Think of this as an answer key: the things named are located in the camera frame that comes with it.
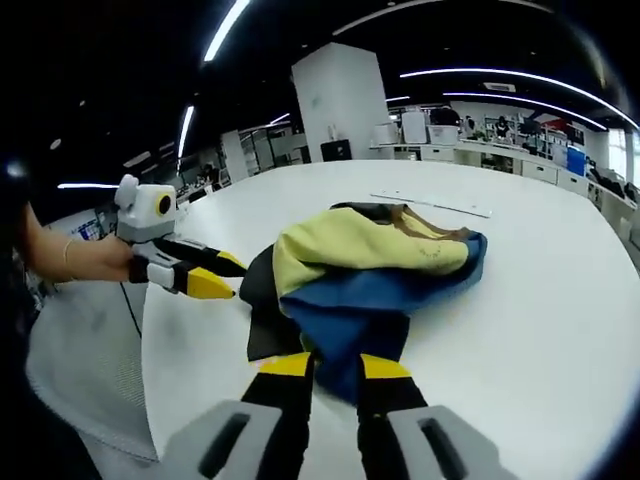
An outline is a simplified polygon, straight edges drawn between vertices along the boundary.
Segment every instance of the white table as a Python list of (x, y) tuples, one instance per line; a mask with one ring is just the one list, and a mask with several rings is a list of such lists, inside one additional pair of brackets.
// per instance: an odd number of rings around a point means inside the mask
[[(415, 205), (444, 228), (489, 239), (484, 277), (417, 312), (402, 363), (427, 402), (491, 438), (522, 479), (582, 478), (625, 423), (640, 379), (640, 280), (585, 198), (543, 182), (432, 162), (348, 161), (279, 168), (198, 200), (178, 231), (247, 264), (292, 223), (382, 189), (477, 202), (490, 219)], [(249, 307), (150, 286), (142, 368), (160, 455), (171, 435), (257, 371), (246, 359)], [(353, 408), (314, 394), (300, 478), (364, 478)]]

